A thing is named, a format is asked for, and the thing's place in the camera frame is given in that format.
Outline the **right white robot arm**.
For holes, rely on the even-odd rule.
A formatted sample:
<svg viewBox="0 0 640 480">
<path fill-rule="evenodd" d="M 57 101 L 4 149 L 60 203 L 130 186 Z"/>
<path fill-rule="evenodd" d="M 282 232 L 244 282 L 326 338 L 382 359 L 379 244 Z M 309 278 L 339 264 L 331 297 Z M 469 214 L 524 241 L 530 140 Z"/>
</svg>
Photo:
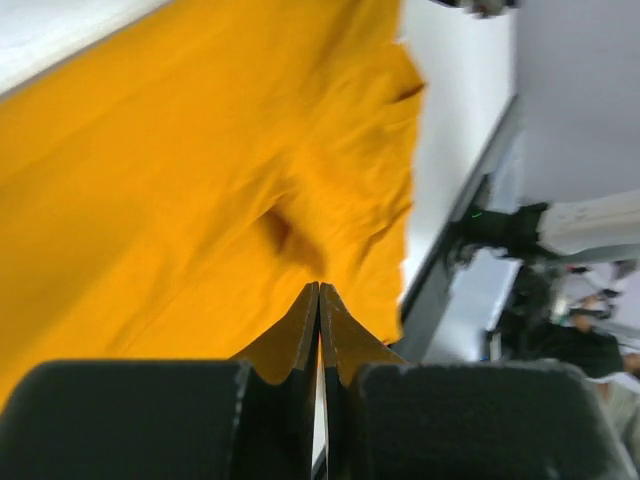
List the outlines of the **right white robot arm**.
<svg viewBox="0 0 640 480">
<path fill-rule="evenodd" d="M 502 249 L 524 262 L 588 264 L 639 258 L 639 192 L 537 203 L 513 213 L 473 207 L 454 224 L 465 247 Z"/>
</svg>

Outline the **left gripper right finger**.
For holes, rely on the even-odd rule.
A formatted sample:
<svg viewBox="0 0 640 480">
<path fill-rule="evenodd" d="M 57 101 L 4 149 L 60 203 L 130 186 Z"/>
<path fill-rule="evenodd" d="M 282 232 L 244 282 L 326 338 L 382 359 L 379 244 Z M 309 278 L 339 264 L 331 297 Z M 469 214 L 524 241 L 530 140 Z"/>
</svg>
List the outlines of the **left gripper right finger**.
<svg viewBox="0 0 640 480">
<path fill-rule="evenodd" d="M 409 363 L 319 290 L 330 479 L 631 479 L 634 464 L 574 368 Z"/>
</svg>

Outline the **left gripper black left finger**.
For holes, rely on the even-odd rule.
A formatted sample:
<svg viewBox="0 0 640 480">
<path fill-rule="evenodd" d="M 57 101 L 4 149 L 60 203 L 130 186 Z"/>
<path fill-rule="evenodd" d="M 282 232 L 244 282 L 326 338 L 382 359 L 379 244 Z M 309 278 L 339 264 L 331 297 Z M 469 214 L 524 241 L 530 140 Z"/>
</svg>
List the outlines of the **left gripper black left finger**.
<svg viewBox="0 0 640 480">
<path fill-rule="evenodd" d="M 1 414 L 5 479 L 307 479 L 319 287 L 227 360 L 50 361 Z"/>
</svg>

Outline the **yellow t shirt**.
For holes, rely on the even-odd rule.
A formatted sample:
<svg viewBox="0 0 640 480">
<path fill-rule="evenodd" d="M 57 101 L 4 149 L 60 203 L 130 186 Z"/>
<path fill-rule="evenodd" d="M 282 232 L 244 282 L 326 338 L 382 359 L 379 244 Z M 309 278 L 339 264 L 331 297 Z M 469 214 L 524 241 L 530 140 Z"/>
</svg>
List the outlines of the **yellow t shirt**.
<svg viewBox="0 0 640 480">
<path fill-rule="evenodd" d="M 400 339 L 425 82 L 397 1 L 176 1 L 1 103 L 1 392 L 227 358 L 312 281 Z"/>
</svg>

